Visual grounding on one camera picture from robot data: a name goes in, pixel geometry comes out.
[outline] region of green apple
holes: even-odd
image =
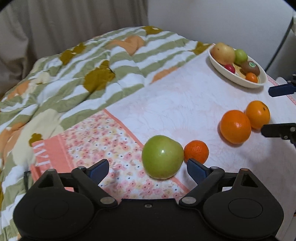
[[[235,51],[235,63],[241,65],[241,63],[248,60],[248,55],[242,49],[237,49]]]
[[[146,173],[153,178],[172,177],[180,169],[183,160],[181,144],[166,136],[153,136],[143,147],[143,166]]]

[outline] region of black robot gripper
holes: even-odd
[[[276,240],[283,221],[280,204],[249,169],[227,173],[189,159],[187,171],[197,186],[179,204],[175,199],[118,204],[98,186],[108,171],[106,159],[71,173],[47,170],[14,210],[21,241],[269,241]]]

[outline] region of bedding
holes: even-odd
[[[153,180],[141,165],[139,148],[154,135],[166,135],[184,147],[199,139],[209,148],[205,165],[227,172],[249,168],[275,196],[284,210],[277,233],[283,240],[296,209],[296,149],[281,138],[265,138],[252,131],[250,138],[234,146],[221,138],[218,125],[228,110],[244,110],[258,99],[270,110],[272,123],[296,119],[296,101],[291,96],[272,98],[268,88],[276,83],[268,78],[264,89],[246,89],[220,75],[204,52],[182,68],[133,95],[98,111],[72,128],[47,140],[33,143],[36,180],[46,169],[69,172],[77,166],[89,167],[109,160],[110,171],[101,188],[121,198],[179,198],[196,183],[182,164],[168,180]]]
[[[16,240],[14,207],[33,145],[149,86],[207,49],[153,26],[123,28],[39,59],[0,102],[0,240]]]

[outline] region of small orange fruit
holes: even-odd
[[[201,164],[204,164],[209,156],[209,148],[203,141],[194,140],[189,142],[184,148],[184,161],[194,158]]]
[[[220,121],[222,136],[232,144],[244,143],[251,134],[249,118],[239,110],[227,111]]]
[[[258,78],[253,73],[247,73],[246,74],[246,80],[251,81],[251,82],[254,82],[254,83],[258,83]]]
[[[263,125],[270,121],[270,112],[268,107],[261,101],[255,100],[248,104],[246,115],[254,129],[260,130]]]

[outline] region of screw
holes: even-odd
[[[101,200],[100,200],[100,202],[102,204],[108,205],[108,204],[114,203],[115,202],[115,199],[113,197],[102,197]]]
[[[194,197],[184,197],[182,198],[182,202],[185,204],[194,204],[196,199]]]

